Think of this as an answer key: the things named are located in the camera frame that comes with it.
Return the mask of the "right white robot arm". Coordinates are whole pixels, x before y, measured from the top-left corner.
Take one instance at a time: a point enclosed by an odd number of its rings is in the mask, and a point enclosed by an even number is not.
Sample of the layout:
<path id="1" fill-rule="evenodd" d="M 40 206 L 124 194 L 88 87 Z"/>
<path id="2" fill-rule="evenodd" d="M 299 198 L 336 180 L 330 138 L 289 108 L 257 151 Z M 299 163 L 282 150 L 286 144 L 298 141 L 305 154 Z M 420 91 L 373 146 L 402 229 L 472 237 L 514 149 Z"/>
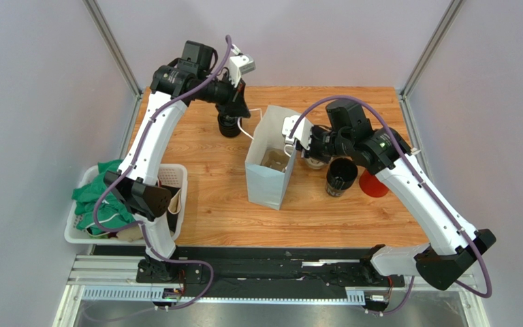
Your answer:
<path id="1" fill-rule="evenodd" d="M 306 113 L 284 123 L 283 135 L 305 158 L 333 163 L 345 157 L 355 167 L 389 189 L 415 218 L 428 242 L 412 247 L 377 245 L 362 262 L 374 276 L 421 277 L 428 285 L 446 290 L 478 265 L 485 291 L 492 281 L 484 253 L 496 242 L 488 229 L 468 222 L 440 193 L 419 165 L 412 148 L 387 123 L 374 128 L 366 116 L 372 107 L 348 95 L 324 98 L 329 127 L 311 123 Z"/>

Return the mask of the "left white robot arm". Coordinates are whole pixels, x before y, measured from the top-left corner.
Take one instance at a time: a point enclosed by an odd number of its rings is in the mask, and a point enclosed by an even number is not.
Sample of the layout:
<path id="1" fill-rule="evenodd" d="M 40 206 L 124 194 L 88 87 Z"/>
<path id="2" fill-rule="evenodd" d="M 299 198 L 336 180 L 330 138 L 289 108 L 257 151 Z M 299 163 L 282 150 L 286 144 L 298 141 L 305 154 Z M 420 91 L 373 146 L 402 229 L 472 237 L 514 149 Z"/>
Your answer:
<path id="1" fill-rule="evenodd" d="M 220 133 L 240 134 L 239 122 L 251 113 L 244 99 L 242 77 L 255 69 L 254 59 L 231 39 L 222 58 L 205 44 L 188 41 L 181 57 L 162 65 L 153 74 L 144 121 L 126 158 L 116 172 L 107 172 L 104 183 L 133 215 L 146 243 L 139 269 L 170 278 L 180 263 L 172 260 L 176 249 L 170 233 L 168 206 L 174 194 L 158 185 L 162 157 L 173 131 L 193 100 L 215 105 Z"/>

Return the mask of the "white paper bag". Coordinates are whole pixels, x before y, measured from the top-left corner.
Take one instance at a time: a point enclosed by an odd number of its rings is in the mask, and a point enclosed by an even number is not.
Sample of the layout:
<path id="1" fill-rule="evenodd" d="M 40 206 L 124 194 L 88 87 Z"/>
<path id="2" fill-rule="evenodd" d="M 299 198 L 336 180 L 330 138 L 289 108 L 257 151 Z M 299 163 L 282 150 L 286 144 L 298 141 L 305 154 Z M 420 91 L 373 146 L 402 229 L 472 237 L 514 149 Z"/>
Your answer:
<path id="1" fill-rule="evenodd" d="M 296 150 L 285 143 L 284 123 L 294 122 L 298 112 L 269 105 L 250 135 L 245 158 L 248 200 L 279 210 L 294 170 Z"/>

